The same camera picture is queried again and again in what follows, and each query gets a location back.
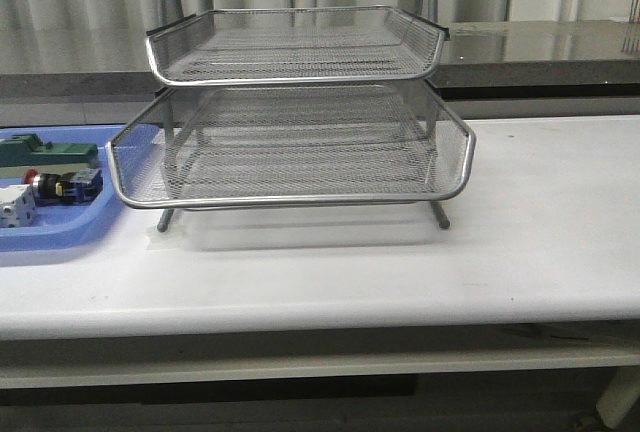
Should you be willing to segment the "white grey connector block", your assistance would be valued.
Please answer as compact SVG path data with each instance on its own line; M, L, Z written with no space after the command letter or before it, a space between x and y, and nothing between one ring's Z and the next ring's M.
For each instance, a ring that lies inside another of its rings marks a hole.
M31 185L14 184L1 188L1 227L31 226L36 217L36 202Z

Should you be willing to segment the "grey stone counter ledge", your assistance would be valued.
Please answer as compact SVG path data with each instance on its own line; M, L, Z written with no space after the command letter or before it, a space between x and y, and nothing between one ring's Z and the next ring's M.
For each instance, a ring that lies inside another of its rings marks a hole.
M5 127L115 124L159 84L137 28L1 35ZM465 119L635 115L639 28L611 20L455 23L431 84Z

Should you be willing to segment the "green terminal block module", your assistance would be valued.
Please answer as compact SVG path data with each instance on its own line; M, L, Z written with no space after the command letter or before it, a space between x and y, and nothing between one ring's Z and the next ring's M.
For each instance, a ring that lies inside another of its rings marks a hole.
M37 134L14 134L1 140L1 177L20 177L27 170L45 173L95 168L99 162L94 143L42 141Z

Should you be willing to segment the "red emergency stop button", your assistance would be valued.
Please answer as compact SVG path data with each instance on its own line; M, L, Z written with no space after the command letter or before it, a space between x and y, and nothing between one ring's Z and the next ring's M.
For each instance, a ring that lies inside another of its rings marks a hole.
M103 174L99 168L54 174L28 169L22 183L30 185L37 202L66 205L93 202L103 190Z

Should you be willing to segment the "mesh rack tray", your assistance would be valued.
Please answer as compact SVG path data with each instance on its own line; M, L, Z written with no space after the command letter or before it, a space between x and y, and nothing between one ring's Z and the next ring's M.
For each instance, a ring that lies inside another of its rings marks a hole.
M211 10L148 32L154 76L170 87L426 78L447 28L383 5Z
M107 144L139 209L442 201L474 132L422 81L165 91Z

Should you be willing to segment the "white table leg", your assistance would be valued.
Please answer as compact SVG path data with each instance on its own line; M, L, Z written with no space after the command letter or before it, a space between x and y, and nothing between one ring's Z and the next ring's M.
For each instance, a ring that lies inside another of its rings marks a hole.
M618 368L596 402L596 411L602 423L609 429L619 426L638 401L639 394L639 367Z

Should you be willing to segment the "blue plastic tray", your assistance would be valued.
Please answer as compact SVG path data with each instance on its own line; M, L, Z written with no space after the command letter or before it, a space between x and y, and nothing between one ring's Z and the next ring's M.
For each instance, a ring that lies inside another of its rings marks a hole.
M44 205L27 227L3 228L1 251L61 250L84 245L106 233L124 204L114 191L108 169L106 143L122 128L117 125L14 127L1 130L8 139L21 133L34 133L43 141L93 143L98 147L103 190L89 204Z

